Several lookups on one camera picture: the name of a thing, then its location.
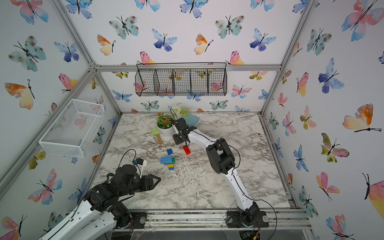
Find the green long lego brick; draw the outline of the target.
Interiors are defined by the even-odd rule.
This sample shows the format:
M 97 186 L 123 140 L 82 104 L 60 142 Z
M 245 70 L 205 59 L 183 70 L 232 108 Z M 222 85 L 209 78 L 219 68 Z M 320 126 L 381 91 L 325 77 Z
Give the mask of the green long lego brick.
M 174 165 L 176 162 L 175 158 L 172 158 L 171 161 L 168 161 L 167 163 L 164 163 L 164 165 Z

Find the light blue long lego brick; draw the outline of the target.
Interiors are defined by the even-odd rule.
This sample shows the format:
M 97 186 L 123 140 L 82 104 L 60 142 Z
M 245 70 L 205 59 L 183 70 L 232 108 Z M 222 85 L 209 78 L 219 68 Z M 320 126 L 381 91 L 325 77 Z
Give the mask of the light blue long lego brick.
M 161 157 L 161 164 L 163 165 L 172 164 L 172 162 L 173 162 L 173 157 Z

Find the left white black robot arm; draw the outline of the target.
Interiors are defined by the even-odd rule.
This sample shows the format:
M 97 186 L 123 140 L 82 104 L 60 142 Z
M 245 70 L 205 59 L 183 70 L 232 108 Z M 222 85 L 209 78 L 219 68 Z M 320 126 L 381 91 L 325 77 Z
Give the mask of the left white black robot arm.
M 131 227 L 131 212 L 124 205 L 135 193 L 153 190 L 160 177 L 140 176 L 137 167 L 124 165 L 93 187 L 78 206 L 41 238 L 43 240 L 96 240 L 115 227 Z

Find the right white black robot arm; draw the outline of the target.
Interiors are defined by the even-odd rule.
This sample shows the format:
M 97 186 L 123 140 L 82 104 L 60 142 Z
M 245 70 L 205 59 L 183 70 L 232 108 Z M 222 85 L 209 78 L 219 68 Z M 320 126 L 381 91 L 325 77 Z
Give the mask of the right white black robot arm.
M 214 139 L 199 131 L 196 127 L 188 126 L 185 119 L 178 119 L 174 123 L 176 134 L 173 139 L 177 145 L 186 142 L 205 149 L 213 170 L 220 174 L 230 186 L 238 209 L 246 213 L 258 213 L 260 208 L 251 199 L 236 169 L 235 156 L 230 146 L 223 138 Z

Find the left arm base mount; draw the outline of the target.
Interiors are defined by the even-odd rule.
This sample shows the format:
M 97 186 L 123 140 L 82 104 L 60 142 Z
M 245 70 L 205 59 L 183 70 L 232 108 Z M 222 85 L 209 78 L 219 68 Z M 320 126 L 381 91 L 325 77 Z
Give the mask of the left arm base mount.
M 144 229 L 148 214 L 146 212 L 126 212 L 117 217 L 117 229 Z

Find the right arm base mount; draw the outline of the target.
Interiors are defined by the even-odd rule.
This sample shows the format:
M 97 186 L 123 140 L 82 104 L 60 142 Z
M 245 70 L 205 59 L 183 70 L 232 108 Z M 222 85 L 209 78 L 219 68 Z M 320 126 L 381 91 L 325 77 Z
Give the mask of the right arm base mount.
M 257 214 L 248 215 L 247 212 L 227 211 L 226 225 L 229 228 L 268 228 L 269 219 L 266 212 L 260 211 Z

